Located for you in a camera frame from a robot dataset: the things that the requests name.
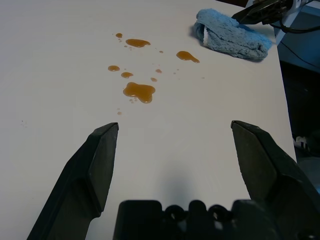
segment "white table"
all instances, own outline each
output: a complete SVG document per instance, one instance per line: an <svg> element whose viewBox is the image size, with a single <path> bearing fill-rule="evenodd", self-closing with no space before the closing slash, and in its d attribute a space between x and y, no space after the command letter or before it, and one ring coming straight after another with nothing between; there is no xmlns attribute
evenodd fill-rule
<svg viewBox="0 0 320 240"><path fill-rule="evenodd" d="M186 209L194 199L230 208L249 198L232 120L260 126L295 157L277 46L260 63L200 46L190 28L204 8L229 16L241 9L213 0L1 1L1 239L27 238L66 162L110 122L120 127L113 179L88 240L111 239L124 200ZM271 27L253 28L275 41ZM128 38L151 45L130 51ZM153 101L130 103L128 82L154 86Z"/></svg>

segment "liquid droplet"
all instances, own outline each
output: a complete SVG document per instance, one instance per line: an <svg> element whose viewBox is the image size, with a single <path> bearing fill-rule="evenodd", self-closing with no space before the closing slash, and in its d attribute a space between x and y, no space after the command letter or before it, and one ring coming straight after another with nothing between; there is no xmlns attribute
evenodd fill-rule
<svg viewBox="0 0 320 240"><path fill-rule="evenodd" d="M121 74L121 77L123 77L123 78L125 78L125 79L128 79L128 78L130 78L131 76L133 76L133 74L132 74L131 72L127 72L127 71L125 71L125 72L123 72L123 73Z"/></svg>
<svg viewBox="0 0 320 240"><path fill-rule="evenodd" d="M128 97L137 97L142 103L148 104L152 101L152 94L156 92L153 86L129 82L123 90Z"/></svg>
<svg viewBox="0 0 320 240"><path fill-rule="evenodd" d="M120 67L115 66L115 65L111 65L111 66L108 67L108 70L111 71L111 72L116 72L116 71L120 70Z"/></svg>
<svg viewBox="0 0 320 240"><path fill-rule="evenodd" d="M140 39L128 39L125 41L128 45L134 46L136 48L142 48L145 45L151 45L150 42L145 41L145 40L140 40Z"/></svg>
<svg viewBox="0 0 320 240"><path fill-rule="evenodd" d="M180 51L176 54L178 58L184 61L191 60L194 63L200 63L198 59L196 59L194 56L192 56L189 52L187 51Z"/></svg>

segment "black cable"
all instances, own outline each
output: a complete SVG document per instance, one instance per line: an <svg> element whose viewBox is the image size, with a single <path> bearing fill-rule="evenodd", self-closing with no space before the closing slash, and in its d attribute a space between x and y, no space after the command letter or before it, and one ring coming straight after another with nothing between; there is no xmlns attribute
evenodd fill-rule
<svg viewBox="0 0 320 240"><path fill-rule="evenodd" d="M272 23L270 23L270 26L271 26L271 27L274 27L274 28L276 28L276 29L281 29L280 26L276 26L276 25L274 25L274 24L272 24Z"/></svg>
<svg viewBox="0 0 320 240"><path fill-rule="evenodd" d="M305 62L306 64L309 64L317 69L320 69L320 67L316 66L316 65L313 65L312 63L310 62L307 62L306 60L303 60L301 57L299 57L294 51L291 50L290 47L288 47L287 45L285 45L282 41L280 42L282 43L290 52L292 52L298 59L300 59L301 61Z"/></svg>
<svg viewBox="0 0 320 240"><path fill-rule="evenodd" d="M280 26L270 24L270 26L276 28L276 29L281 29L284 33L291 33L291 34L305 34L305 33L310 33L313 31L320 30L320 26L315 26L311 28L291 28L287 27L283 24L282 19L279 21Z"/></svg>

